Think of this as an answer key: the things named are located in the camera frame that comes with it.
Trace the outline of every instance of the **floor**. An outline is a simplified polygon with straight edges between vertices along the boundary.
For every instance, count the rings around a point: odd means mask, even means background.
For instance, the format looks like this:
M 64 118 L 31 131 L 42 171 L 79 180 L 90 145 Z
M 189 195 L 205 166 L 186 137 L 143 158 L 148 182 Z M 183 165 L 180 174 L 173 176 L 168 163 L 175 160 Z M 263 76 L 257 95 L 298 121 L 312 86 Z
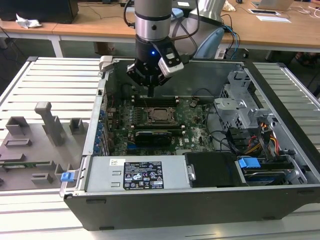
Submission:
M 19 52 L 19 49 L 26 57 L 54 57 L 54 50 L 51 42 L 48 40 L 38 39 L 12 39 L 8 44 L 7 49 L 0 49 L 0 93 L 2 93 L 10 81 L 15 77 L 22 64 L 25 62 L 25 57 Z M 68 58 L 99 58 L 100 55 L 94 51 L 92 42 L 82 41 L 62 41 L 62 49 L 65 57 Z M 235 59 L 242 59 L 244 50 L 240 50 Z M 249 50 L 249 59 L 253 62 L 267 62 L 265 50 Z M 134 57 L 135 49 L 131 43 L 116 43 L 115 55 L 121 57 Z M 292 52 L 276 52 L 273 59 L 277 62 L 285 63 L 293 74 L 304 84 L 308 85 L 316 72 L 320 69 L 320 64 L 314 69 L 301 66 L 293 56 Z M 310 86 L 313 92 L 317 85 L 320 84 L 320 75 Z

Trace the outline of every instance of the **aluminum slotted plate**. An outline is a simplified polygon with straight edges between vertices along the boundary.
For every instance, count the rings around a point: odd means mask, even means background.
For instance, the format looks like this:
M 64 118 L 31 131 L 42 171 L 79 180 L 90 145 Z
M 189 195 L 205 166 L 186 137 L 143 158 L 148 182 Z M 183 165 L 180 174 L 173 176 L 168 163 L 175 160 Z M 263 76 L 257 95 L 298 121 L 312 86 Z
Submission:
M 320 151 L 320 103 L 285 67 L 276 63 L 254 64 L 277 94 L 311 142 Z M 265 108 L 269 108 L 261 93 L 255 92 Z
M 42 123 L 34 108 L 51 102 L 52 115 L 62 123 L 71 118 L 89 122 L 100 77 L 99 59 L 39 57 L 26 62 L 0 98 L 0 144 L 10 117 L 24 116 L 28 123 Z

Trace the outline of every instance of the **blue tab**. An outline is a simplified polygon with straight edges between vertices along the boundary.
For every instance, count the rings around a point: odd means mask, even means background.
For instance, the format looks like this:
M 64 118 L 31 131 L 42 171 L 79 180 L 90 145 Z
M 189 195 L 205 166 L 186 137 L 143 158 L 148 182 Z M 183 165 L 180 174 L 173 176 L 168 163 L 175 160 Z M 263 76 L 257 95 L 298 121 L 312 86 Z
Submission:
M 75 172 L 64 172 L 61 175 L 61 182 L 74 182 Z
M 240 167 L 243 168 L 261 168 L 258 158 L 256 157 L 243 157 L 238 160 Z

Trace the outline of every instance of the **yellow wire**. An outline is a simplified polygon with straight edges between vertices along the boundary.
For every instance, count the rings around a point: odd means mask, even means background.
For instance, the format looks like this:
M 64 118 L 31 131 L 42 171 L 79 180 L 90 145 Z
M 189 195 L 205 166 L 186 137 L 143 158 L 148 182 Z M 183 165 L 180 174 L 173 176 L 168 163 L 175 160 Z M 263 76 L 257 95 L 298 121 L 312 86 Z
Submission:
M 278 154 L 278 149 L 277 149 L 277 140 L 273 137 L 270 137 L 270 139 L 274 142 L 274 149 L 275 153 Z
M 256 146 L 254 146 L 253 148 L 251 148 L 249 151 L 247 151 L 245 154 L 250 154 L 250 153 L 252 153 L 253 151 L 255 151 L 257 148 L 259 148 L 260 147 L 260 143 L 258 144 L 258 145 L 256 145 Z

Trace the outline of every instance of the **warning label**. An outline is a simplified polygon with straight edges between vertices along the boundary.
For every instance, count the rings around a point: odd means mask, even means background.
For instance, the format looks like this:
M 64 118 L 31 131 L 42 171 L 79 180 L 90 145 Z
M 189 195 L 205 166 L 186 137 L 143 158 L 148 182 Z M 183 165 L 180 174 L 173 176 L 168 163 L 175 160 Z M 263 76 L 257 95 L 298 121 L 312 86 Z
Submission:
M 165 187 L 161 161 L 125 162 L 123 173 L 125 190 L 163 189 Z

